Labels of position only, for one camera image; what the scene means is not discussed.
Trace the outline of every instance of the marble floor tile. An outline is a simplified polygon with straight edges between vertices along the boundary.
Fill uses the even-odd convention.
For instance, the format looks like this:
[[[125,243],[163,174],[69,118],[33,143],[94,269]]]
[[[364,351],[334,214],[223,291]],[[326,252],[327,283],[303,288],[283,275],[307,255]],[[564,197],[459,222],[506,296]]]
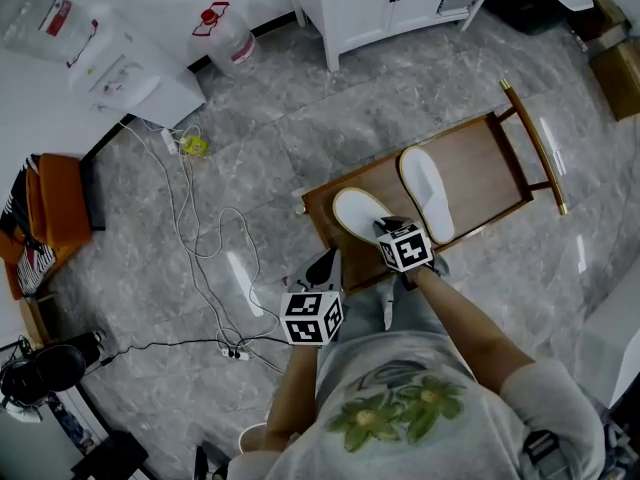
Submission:
[[[447,24],[344,54],[337,73],[325,69],[313,27],[291,24],[260,42],[262,61],[251,76],[232,80],[214,67],[198,73],[208,101],[179,126],[199,126],[210,144],[209,156],[185,169],[193,169],[197,252],[220,251],[197,263],[185,251],[174,224],[188,194],[182,166],[157,131],[134,121],[133,132],[166,166],[171,192],[132,131],[100,151],[95,190],[107,229],[49,284],[58,335],[103,329],[111,354],[216,339],[220,325],[282,338],[254,303],[277,312],[283,278],[323,249],[310,219],[295,213],[300,196],[437,131],[504,110],[498,82],[506,77],[550,155],[562,157],[552,163],[570,211],[561,217],[551,193],[536,192],[443,254],[448,281],[534,357],[557,358],[575,372],[584,318],[640,254],[640,119],[613,119],[571,33],[559,27],[530,37],[480,12],[464,33]],[[544,179],[518,119],[505,129],[529,182]],[[192,248],[198,222],[186,203],[179,232]],[[243,212],[258,253],[251,295],[253,245],[237,215],[225,212],[220,224],[226,206]],[[285,345],[255,340],[250,347],[277,368],[287,363]],[[105,419],[133,433],[164,480],[191,476],[203,440],[235,455],[241,431],[265,420],[278,383],[263,362],[229,361],[213,342],[132,350],[83,380]]]

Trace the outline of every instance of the wooden handle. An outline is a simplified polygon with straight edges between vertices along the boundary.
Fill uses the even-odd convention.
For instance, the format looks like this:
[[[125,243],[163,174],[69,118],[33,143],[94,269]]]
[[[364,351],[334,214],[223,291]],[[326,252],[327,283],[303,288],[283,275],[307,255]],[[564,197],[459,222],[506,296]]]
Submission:
[[[536,153],[538,153],[538,158],[540,159],[540,163],[542,164],[542,168],[544,169],[545,174],[547,175],[547,179],[549,180],[549,184],[551,191],[553,192],[553,197],[556,200],[556,204],[558,205],[558,210],[560,210],[560,215],[567,214],[567,205],[564,202],[564,197],[562,196],[562,192],[560,191],[560,185],[558,185],[558,179],[556,178],[556,174],[553,172],[551,168],[551,162],[549,162],[549,158],[547,157],[547,152],[544,149],[542,144],[542,140],[540,139],[540,135],[538,135],[538,131],[535,126],[533,126],[533,121],[529,117],[529,114],[522,105],[520,98],[513,90],[513,88],[509,85],[505,79],[500,80],[500,87],[504,90],[507,98],[513,105],[513,109],[515,109],[518,117],[522,121],[524,125],[524,129],[527,130],[527,134],[529,134],[529,138],[533,143],[533,147],[536,149]]]

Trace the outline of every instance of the gray pants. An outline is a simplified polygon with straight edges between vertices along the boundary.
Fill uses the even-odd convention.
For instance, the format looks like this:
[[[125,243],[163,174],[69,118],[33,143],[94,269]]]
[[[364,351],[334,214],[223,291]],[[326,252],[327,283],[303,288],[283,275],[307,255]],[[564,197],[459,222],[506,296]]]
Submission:
[[[375,286],[347,297],[343,309],[344,322],[334,341],[322,348],[320,364],[336,344],[385,331],[383,301]],[[393,280],[393,319],[388,330],[447,334],[420,290],[405,290],[400,276]]]

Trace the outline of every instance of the green flower print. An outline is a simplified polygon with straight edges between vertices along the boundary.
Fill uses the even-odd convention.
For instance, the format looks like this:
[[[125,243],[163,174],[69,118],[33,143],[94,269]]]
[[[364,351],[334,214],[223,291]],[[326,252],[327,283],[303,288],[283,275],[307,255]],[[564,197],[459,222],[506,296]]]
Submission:
[[[396,392],[398,398],[408,402],[397,421],[409,423],[407,440],[412,444],[427,435],[438,416],[452,420],[463,410],[462,402],[456,398],[460,396],[463,387],[433,377],[424,377],[421,384],[406,386]]]
[[[342,406],[342,412],[327,424],[329,432],[344,432],[345,450],[352,453],[375,437],[379,441],[400,441],[400,434],[391,424],[401,412],[400,404],[385,402],[383,393],[371,398],[354,400]]]

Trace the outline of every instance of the white shoe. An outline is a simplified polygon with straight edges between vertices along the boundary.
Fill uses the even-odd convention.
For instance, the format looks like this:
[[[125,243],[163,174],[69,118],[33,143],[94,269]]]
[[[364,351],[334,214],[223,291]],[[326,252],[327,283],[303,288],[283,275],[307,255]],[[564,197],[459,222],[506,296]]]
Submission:
[[[400,179],[422,214],[434,242],[446,244],[455,238],[455,229],[444,183],[435,162],[418,146],[400,156]]]
[[[333,215],[353,236],[377,245],[373,223],[382,217],[391,217],[391,212],[368,192],[348,187],[333,199]]]

